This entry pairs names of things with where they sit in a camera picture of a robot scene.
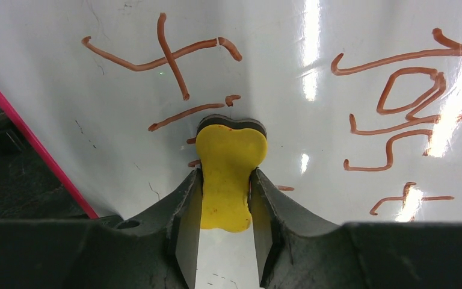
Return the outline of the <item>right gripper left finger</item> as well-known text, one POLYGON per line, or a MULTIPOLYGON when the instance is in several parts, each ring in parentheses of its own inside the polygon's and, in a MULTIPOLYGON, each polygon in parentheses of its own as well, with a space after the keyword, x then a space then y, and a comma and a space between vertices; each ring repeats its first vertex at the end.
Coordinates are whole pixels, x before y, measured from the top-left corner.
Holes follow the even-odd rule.
POLYGON ((194 288, 202 216, 201 169, 115 228, 126 236, 118 247, 119 285, 125 288, 194 288))

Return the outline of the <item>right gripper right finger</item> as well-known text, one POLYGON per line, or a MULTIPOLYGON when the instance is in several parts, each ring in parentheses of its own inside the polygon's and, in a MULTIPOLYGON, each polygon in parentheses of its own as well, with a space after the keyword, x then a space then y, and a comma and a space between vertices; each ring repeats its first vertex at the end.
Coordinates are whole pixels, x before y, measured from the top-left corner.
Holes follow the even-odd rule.
POLYGON ((335 288, 346 232, 282 193, 260 169, 250 175, 249 210, 262 288, 335 288))

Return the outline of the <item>yellow bone-shaped eraser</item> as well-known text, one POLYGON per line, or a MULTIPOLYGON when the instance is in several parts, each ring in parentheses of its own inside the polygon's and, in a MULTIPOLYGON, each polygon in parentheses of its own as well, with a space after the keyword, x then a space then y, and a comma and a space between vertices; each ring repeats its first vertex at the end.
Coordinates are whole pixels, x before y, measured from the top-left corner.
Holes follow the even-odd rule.
POLYGON ((201 229, 246 231, 250 175, 268 151, 265 127, 254 119, 211 114, 197 127, 196 152, 203 173, 201 229))

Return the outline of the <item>pink-framed whiteboard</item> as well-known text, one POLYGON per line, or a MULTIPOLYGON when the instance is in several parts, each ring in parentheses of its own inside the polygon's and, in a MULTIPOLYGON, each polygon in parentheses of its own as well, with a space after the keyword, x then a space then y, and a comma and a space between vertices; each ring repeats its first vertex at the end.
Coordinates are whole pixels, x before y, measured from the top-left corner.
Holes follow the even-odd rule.
MULTIPOLYGON (((335 288, 462 288, 462 1, 0 1, 0 107, 87 214, 0 219, 0 288, 125 288, 116 226, 211 114, 346 232, 335 288)), ((262 288, 253 218, 200 227, 194 288, 262 288)))

